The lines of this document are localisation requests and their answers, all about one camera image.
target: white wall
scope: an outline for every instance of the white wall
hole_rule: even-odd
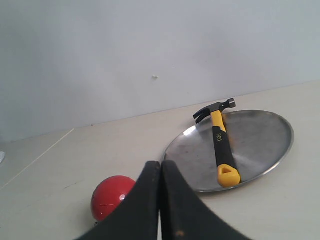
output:
[[[1,0],[0,141],[318,80],[319,63],[318,0]]]

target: hammer head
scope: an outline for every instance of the hammer head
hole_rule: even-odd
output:
[[[215,112],[215,111],[220,111],[222,112],[223,110],[227,108],[234,108],[236,106],[236,102],[233,98],[228,99],[225,102],[216,102],[214,104],[211,104],[209,106],[206,106],[202,108],[201,110],[197,111],[194,115],[193,118],[196,119],[195,123],[198,124],[200,123],[203,119],[206,117],[210,116],[210,113]]]

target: hammer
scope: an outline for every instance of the hammer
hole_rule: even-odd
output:
[[[232,187],[240,183],[241,177],[237,169],[235,159],[232,155],[228,134],[222,118],[222,111],[227,108],[234,108],[236,102],[233,98],[226,102],[216,102],[206,106],[193,115],[195,123],[211,116],[213,145],[217,166],[217,180],[224,187]]]

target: table surface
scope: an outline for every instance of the table surface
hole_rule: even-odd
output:
[[[272,172],[237,189],[199,195],[249,238],[319,239],[319,100],[320,81],[235,97],[235,110],[274,112],[294,130],[291,151]],[[0,239],[79,237],[93,227],[96,186],[114,175],[136,180],[207,104],[0,145],[6,152],[0,164]]]

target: metal tray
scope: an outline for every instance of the metal tray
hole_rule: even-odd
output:
[[[240,187],[273,170],[289,152],[294,131],[283,117],[268,111],[244,110],[223,114],[241,183],[222,187],[210,118],[181,133],[167,148],[163,160],[174,161],[196,192],[217,192]]]

